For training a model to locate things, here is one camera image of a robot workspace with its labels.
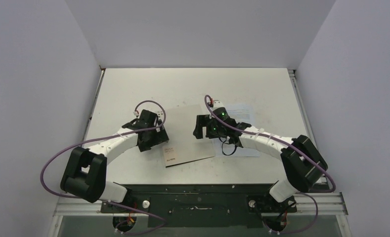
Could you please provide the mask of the white folder with black inside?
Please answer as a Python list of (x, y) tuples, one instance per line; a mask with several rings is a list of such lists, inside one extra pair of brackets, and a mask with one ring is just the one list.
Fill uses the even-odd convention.
[(200, 105), (166, 110), (165, 130), (169, 142), (162, 146), (165, 167), (211, 158), (216, 155), (211, 140), (196, 139), (193, 135), (196, 116), (202, 113)]

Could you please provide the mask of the printed paper sheet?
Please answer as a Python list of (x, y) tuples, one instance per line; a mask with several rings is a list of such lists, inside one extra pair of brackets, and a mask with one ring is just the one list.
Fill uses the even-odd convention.
[(230, 104), (225, 106), (229, 116), (237, 122), (255, 124), (255, 114), (253, 108), (248, 104)]

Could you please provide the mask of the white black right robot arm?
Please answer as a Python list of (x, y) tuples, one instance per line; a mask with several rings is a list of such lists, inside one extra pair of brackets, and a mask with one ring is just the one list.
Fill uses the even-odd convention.
[(215, 109), (212, 115), (198, 115), (193, 135), (197, 139), (226, 138), (237, 148), (254, 149), (281, 161), (286, 177), (276, 181), (264, 199), (265, 207), (272, 212), (282, 208), (292, 195), (309, 192), (328, 168), (307, 136), (272, 135), (249, 123), (236, 122), (224, 107)]

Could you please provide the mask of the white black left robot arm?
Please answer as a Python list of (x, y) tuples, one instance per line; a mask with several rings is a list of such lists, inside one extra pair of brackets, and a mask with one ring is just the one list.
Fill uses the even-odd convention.
[(169, 137), (157, 113), (142, 110), (139, 116), (108, 139), (88, 148), (75, 147), (61, 179), (61, 190), (88, 202), (113, 201), (122, 213), (132, 208), (131, 191), (108, 181), (107, 166), (125, 151), (137, 147), (141, 152), (166, 143)]

